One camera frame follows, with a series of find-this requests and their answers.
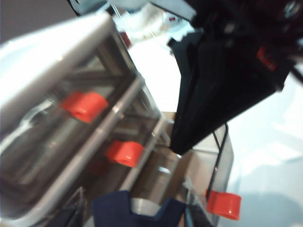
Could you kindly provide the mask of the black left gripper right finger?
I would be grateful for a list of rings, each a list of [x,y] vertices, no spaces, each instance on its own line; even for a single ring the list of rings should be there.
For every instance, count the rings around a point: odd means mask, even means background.
[[[168,198],[161,206],[155,216],[151,217],[147,223],[147,227],[177,227],[181,217],[185,211],[185,204]]]

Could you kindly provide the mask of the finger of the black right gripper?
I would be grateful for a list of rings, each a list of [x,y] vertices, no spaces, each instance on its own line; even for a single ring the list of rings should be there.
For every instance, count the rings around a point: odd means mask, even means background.
[[[171,134],[170,149],[172,151],[183,151],[182,123],[186,113],[188,100],[192,94],[192,81],[194,74],[192,70],[196,59],[196,48],[201,39],[202,33],[188,33],[181,41],[171,39],[168,46],[172,49],[178,68],[181,74],[178,96],[178,106],[175,115],[175,123]]]

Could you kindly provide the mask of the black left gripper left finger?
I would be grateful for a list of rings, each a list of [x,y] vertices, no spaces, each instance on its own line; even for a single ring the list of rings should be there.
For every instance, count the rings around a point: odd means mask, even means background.
[[[128,191],[116,191],[98,197],[92,202],[96,227],[143,227],[145,222],[131,212]]]

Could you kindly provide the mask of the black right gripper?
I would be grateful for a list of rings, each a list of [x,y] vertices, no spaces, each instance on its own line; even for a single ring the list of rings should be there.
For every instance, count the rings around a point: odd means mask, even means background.
[[[212,131],[283,89],[287,74],[302,81],[300,0],[191,0],[196,48],[192,94],[182,123],[180,154]]]

